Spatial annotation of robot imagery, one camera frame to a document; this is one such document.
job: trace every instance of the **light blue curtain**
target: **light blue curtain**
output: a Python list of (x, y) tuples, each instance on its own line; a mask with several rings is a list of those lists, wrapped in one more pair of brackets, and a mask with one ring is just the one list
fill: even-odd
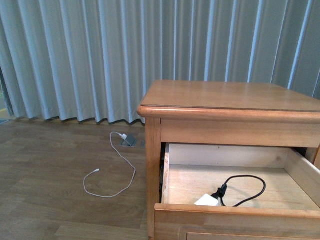
[(274, 83), (320, 99), (318, 0), (1, 0), (16, 117), (139, 119), (155, 79)]

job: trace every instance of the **white charging cable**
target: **white charging cable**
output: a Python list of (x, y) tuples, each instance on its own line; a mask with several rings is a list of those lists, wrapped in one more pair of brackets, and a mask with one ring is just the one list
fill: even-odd
[(125, 140), (125, 141), (126, 141), (127, 135), (125, 135), (125, 134), (120, 134), (120, 133), (118, 133), (118, 132), (116, 132), (116, 131), (113, 131), (113, 132), (110, 133), (110, 143), (111, 143), (111, 147), (119, 154), (119, 156), (120, 156), (121, 158), (123, 158), (124, 160), (127, 161), (128, 164), (130, 164), (130, 166), (134, 169), (134, 171), (133, 171), (132, 178), (131, 178), (131, 181), (130, 181), (129, 185), (128, 185), (126, 188), (124, 188), (124, 189), (122, 189), (121, 191), (119, 191), (117, 194), (112, 195), (112, 196), (101, 196), (101, 195), (98, 195), (98, 194), (91, 193), (91, 192), (87, 191), (87, 189), (86, 189), (86, 178), (89, 177), (91, 174), (94, 174), (94, 173), (99, 172), (99, 171), (100, 171), (100, 168), (98, 168), (98, 169), (90, 172), (87, 176), (85, 176), (84, 179), (83, 179), (83, 188), (84, 188), (85, 192), (86, 192), (87, 194), (92, 195), (92, 196), (96, 196), (96, 197), (100, 197), (100, 198), (106, 198), (106, 199), (109, 199), (109, 198), (113, 198), (113, 197), (115, 197), (115, 196), (118, 196), (120, 193), (122, 193), (123, 191), (127, 190), (128, 188), (130, 188), (130, 186), (131, 186), (131, 184), (132, 184), (132, 182), (133, 182), (133, 180), (134, 180), (134, 178), (135, 178), (135, 175), (136, 175), (136, 168), (131, 164), (131, 162), (129, 162), (125, 157), (123, 157), (123, 156), (120, 154), (120, 152), (119, 152), (119, 151), (114, 147), (114, 145), (112, 144), (112, 138), (111, 138), (111, 137), (112, 137), (112, 134), (118, 134), (118, 135), (119, 135), (123, 140)]

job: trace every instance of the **wooden floor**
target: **wooden floor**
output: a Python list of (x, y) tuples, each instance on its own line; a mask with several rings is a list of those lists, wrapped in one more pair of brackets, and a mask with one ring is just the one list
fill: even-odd
[[(113, 143), (111, 131), (133, 134), (137, 147)], [(146, 173), (143, 127), (11, 121), (0, 125), (1, 240), (146, 240)]]

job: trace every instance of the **open drawer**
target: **open drawer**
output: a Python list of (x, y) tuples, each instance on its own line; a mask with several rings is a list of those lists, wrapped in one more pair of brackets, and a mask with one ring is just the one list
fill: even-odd
[[(264, 179), (265, 192), (239, 207), (194, 205), (234, 175)], [(253, 178), (232, 179), (224, 203), (262, 187)], [(167, 143), (155, 239), (320, 239), (320, 171), (291, 148)]]

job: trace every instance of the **nightstand leg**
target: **nightstand leg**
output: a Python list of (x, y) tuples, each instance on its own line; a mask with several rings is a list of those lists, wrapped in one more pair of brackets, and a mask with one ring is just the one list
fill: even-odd
[(155, 235), (155, 204), (160, 201), (161, 119), (145, 119), (146, 194), (148, 236)]

